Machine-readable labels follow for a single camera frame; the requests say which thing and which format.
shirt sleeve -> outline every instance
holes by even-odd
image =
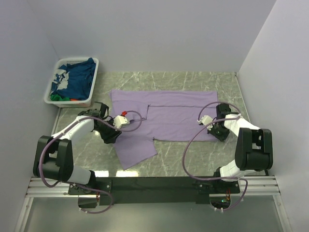
[[[124,170],[157,154],[153,138],[120,135],[114,148]]]

black mounting bar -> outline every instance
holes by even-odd
[[[97,188],[108,191],[114,203],[176,203],[195,202],[210,204],[209,194],[240,193],[238,182],[197,181],[188,176],[182,177],[97,177]],[[73,186],[69,195],[95,195]],[[109,196],[100,195],[99,205],[109,205]],[[81,208],[96,206],[96,199],[80,198]]]

gray marble surface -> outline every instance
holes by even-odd
[[[97,75],[92,102],[112,105],[111,89],[192,90],[218,92],[219,100],[235,104],[248,119],[244,101],[233,72],[107,72]],[[56,132],[70,124],[85,108],[62,108]],[[237,137],[230,133],[226,142],[193,142],[186,155],[186,167],[194,175],[212,175],[234,159]],[[158,154],[123,171],[112,145],[98,132],[87,134],[73,147],[74,164],[99,171],[101,176],[185,176],[182,155],[187,142],[154,141]]]

green cloth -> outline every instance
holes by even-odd
[[[56,102],[56,101],[70,101],[69,98],[62,98],[61,96],[59,96],[58,94],[52,94],[50,95],[50,100]]]

clothes pile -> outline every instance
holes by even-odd
[[[90,95],[96,64],[92,58],[60,66],[54,73],[52,101],[83,101]]]

